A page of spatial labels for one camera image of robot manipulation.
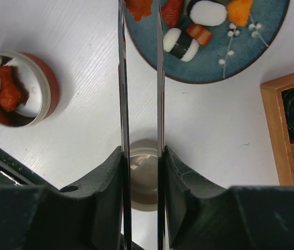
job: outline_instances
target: black plastic part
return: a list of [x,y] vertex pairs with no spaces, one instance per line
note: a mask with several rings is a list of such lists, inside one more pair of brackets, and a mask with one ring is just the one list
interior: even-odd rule
[[185,165],[169,147],[165,158],[171,248],[294,249],[294,187],[226,190]]
[[0,149],[0,249],[123,250],[121,159],[59,192]]

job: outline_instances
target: white table surface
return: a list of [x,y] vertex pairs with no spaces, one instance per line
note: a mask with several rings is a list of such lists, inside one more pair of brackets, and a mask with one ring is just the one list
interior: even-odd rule
[[[0,50],[34,53],[54,69],[62,97],[40,124],[0,126],[0,147],[61,188],[120,145],[116,0],[0,0]],[[156,71],[127,37],[131,141],[157,138]],[[259,84],[294,72],[294,0],[256,63],[209,85],[166,80],[166,142],[211,181],[278,184]],[[155,212],[133,211],[133,240],[156,249]]]

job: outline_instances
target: round tin container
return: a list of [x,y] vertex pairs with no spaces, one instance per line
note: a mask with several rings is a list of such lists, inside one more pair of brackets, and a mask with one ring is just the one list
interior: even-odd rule
[[25,102],[13,112],[0,106],[0,123],[9,127],[36,124],[51,115],[59,103],[57,78],[50,67],[38,57],[20,52],[0,52],[0,67],[11,66],[14,83]]
[[157,143],[140,141],[131,145],[132,208],[157,210]]

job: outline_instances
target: wooden box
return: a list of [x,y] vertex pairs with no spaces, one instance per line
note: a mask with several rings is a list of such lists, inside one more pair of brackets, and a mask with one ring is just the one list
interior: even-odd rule
[[289,137],[282,100],[282,91],[294,88],[294,73],[260,88],[280,185],[294,185],[294,138]]

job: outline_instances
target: blue plate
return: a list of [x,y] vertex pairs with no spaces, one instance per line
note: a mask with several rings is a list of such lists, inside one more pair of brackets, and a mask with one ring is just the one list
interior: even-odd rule
[[[200,47],[189,62],[180,61],[164,52],[165,75],[176,81],[205,84],[230,78],[254,63],[277,35],[287,13],[290,0],[254,0],[251,18],[245,27],[235,30],[229,20],[216,27],[207,27],[213,38],[206,47]],[[126,10],[126,24],[143,58],[156,69],[157,64],[157,1],[152,15],[135,22]],[[163,22],[164,34],[169,30]]]

